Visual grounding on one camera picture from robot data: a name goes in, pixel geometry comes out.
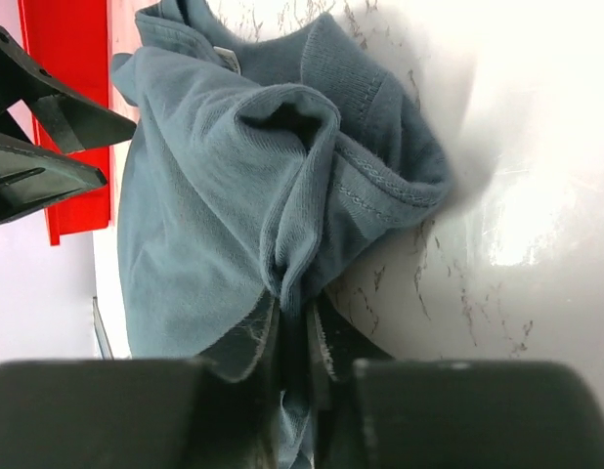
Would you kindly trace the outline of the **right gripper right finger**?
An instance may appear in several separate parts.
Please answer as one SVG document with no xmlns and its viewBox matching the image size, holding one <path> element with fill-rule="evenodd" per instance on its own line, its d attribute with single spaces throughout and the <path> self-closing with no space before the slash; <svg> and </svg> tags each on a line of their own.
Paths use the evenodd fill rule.
<svg viewBox="0 0 604 469">
<path fill-rule="evenodd" d="M 319 468 L 604 468 L 604 416 L 569 367 L 400 361 L 327 300 L 307 310 Z"/>
</svg>

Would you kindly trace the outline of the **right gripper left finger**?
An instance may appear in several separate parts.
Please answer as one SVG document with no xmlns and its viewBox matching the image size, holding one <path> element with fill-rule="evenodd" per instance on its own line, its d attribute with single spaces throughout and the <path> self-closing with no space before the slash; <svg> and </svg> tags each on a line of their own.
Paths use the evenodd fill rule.
<svg viewBox="0 0 604 469">
<path fill-rule="evenodd" d="M 274 468 L 278 301 L 191 359 L 0 365 L 0 468 Z"/>
</svg>

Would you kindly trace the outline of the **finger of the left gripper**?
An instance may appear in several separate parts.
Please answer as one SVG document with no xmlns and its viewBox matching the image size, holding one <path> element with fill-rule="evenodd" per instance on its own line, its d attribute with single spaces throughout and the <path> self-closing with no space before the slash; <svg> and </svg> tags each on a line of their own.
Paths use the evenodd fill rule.
<svg viewBox="0 0 604 469">
<path fill-rule="evenodd" d="M 9 113 L 22 101 L 62 152 L 109 147 L 132 138 L 136 124 L 54 78 L 0 26 L 0 133 L 25 141 Z"/>
<path fill-rule="evenodd" d="M 96 167 L 0 133 L 0 225 L 106 184 Z"/>
</svg>

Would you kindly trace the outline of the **dark blue-grey t-shirt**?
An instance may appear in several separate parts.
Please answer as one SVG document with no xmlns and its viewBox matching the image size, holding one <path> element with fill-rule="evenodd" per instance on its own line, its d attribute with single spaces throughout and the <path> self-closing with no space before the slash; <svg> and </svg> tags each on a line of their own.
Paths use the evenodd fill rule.
<svg viewBox="0 0 604 469">
<path fill-rule="evenodd" d="M 140 114 L 117 216 L 135 359 L 188 358 L 276 297 L 282 468 L 312 464 L 302 306 L 447 196 L 442 148 L 399 80 L 321 15 L 249 43 L 203 1 L 135 17 L 111 79 Z"/>
</svg>

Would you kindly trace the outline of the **red plastic tray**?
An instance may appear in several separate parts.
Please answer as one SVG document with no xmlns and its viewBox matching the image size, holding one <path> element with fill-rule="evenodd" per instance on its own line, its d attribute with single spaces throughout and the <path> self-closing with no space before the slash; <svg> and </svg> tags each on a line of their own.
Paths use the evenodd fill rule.
<svg viewBox="0 0 604 469">
<path fill-rule="evenodd" d="M 63 119 L 32 119 L 33 142 L 98 168 L 112 182 L 110 150 L 86 133 L 108 108 L 108 3 L 20 1 L 24 49 L 52 78 L 85 98 L 54 99 Z"/>
</svg>

